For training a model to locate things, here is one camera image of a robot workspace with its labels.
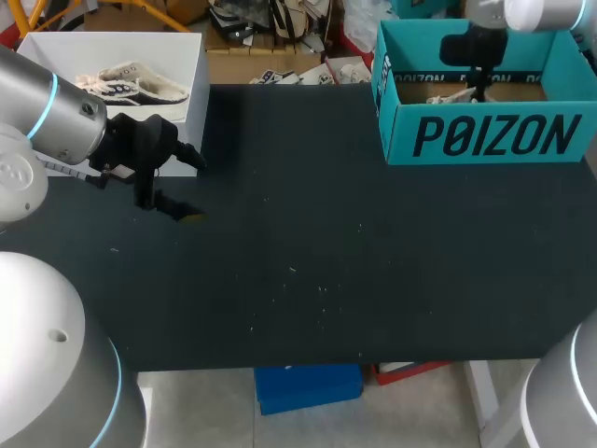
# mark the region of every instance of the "metal leg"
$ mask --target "metal leg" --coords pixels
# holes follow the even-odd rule
[[[480,432],[481,448],[506,448],[522,429],[521,396],[527,375],[510,390],[497,413]]]
[[[489,364],[487,361],[468,361],[465,363],[465,375],[475,405],[479,431],[482,431],[499,407]]]
[[[521,395],[530,368],[498,405],[487,361],[465,364],[466,380],[470,387],[477,420],[481,448],[506,448],[522,429]]]

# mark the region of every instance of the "printed logo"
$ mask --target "printed logo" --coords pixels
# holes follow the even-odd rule
[[[508,152],[524,156],[536,151],[548,154],[552,143],[555,152],[565,154],[582,115],[574,115],[566,126],[564,115],[558,114],[548,122],[542,115],[521,119],[520,115],[485,116],[481,123],[467,115],[446,122],[442,117],[422,117],[412,157],[421,157],[425,143],[439,140],[447,156],[505,156]],[[486,140],[487,135],[495,137]]]
[[[390,64],[390,58],[388,57],[388,53],[385,53],[383,56],[383,65],[382,65],[382,85],[383,85],[383,92],[385,93],[385,88],[388,83],[388,75],[390,74],[390,69],[392,65]]]

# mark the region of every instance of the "gray robot arm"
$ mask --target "gray robot arm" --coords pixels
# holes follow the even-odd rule
[[[467,0],[465,15],[488,29],[570,30],[597,57],[596,0]]]

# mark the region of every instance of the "teal cardboard box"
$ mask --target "teal cardboard box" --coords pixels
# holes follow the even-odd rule
[[[465,81],[468,67],[445,65],[439,47],[444,35],[461,35],[467,27],[464,20],[380,25],[371,87],[388,163],[580,161],[597,134],[597,77],[569,32],[510,32],[504,61],[496,67],[494,82],[511,83],[496,89],[539,89],[543,101],[405,101],[422,85]]]

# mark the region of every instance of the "white cardboard box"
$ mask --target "white cardboard box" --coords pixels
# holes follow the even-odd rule
[[[187,87],[190,92],[188,101],[177,105],[178,108],[170,105],[158,109],[155,106],[110,105],[108,117],[123,112],[135,119],[146,119],[152,113],[159,113],[176,125],[180,141],[201,150],[210,88],[201,34],[30,33],[23,40],[19,54],[72,83],[79,75],[96,76],[121,63],[143,63],[154,72]],[[73,168],[97,175],[86,161]],[[196,170],[172,157],[160,168],[160,175],[194,176]]]

